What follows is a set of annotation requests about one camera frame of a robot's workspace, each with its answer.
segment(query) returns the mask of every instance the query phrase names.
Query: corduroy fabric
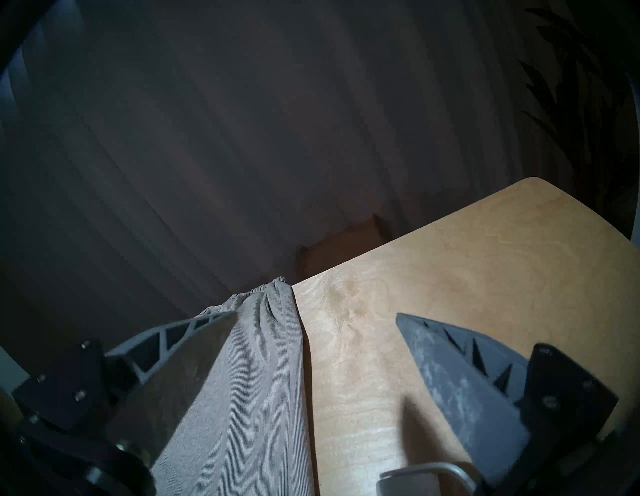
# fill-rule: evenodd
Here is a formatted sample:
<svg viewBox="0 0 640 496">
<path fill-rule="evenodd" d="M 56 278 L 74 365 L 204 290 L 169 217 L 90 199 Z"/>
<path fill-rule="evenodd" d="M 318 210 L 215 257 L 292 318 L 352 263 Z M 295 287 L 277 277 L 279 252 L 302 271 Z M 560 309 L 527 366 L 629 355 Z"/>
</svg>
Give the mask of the corduroy fabric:
<svg viewBox="0 0 640 496">
<path fill-rule="evenodd" d="M 158 495 L 313 494 L 293 298 L 279 278 L 202 312 L 238 322 L 153 466 Z"/>
</svg>

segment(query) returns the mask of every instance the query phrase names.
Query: wooden tabletop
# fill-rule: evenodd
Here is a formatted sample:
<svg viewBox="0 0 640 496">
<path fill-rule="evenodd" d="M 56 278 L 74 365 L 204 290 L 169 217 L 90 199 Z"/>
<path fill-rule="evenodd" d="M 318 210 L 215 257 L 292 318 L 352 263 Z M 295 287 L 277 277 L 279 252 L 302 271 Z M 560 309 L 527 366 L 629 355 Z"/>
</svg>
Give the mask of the wooden tabletop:
<svg viewBox="0 0 640 496">
<path fill-rule="evenodd" d="M 620 396 L 606 429 L 639 397 L 640 253 L 541 179 L 522 180 L 293 291 L 310 345 L 323 496 L 370 496 L 386 470 L 469 460 L 396 328 L 398 312 L 485 333 L 526 358 L 537 342 L 558 347 Z"/>
</svg>

